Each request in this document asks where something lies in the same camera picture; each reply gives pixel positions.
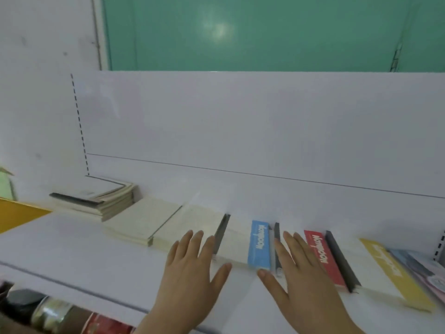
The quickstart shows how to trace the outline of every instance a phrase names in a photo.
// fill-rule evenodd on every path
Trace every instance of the orange folder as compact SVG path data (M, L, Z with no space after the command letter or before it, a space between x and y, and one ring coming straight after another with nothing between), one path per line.
M41 207L0 198L0 233L40 218L50 212L50 210Z

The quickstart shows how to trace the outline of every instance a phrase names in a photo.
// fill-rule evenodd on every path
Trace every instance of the red label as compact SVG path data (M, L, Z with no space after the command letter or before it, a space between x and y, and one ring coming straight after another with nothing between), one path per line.
M82 334L130 334L133 330L130 325L93 313L86 322Z
M323 234L320 232L304 230L304 235L306 236L306 241L308 242L309 247L312 248L318 260L323 264L334 284L346 287L340 270L332 256L331 250L324 240Z

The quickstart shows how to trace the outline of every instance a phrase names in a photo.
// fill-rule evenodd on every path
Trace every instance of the left hand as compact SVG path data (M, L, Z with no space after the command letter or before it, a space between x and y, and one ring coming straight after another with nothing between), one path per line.
M170 249L153 309L134 334L185 334L210 313L232 268L224 264L210 281L215 243L210 236L198 256L203 231L188 231Z

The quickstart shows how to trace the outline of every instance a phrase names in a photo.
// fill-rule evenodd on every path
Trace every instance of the magazine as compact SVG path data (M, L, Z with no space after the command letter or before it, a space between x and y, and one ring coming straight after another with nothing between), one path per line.
M445 304L444 267L420 252L396 249L389 252Z

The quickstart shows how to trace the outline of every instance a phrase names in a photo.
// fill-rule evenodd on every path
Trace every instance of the fingernail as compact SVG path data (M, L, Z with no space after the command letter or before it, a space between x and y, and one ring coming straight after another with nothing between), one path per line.
M257 274L260 278L264 278L266 276L266 271L264 269L259 269Z

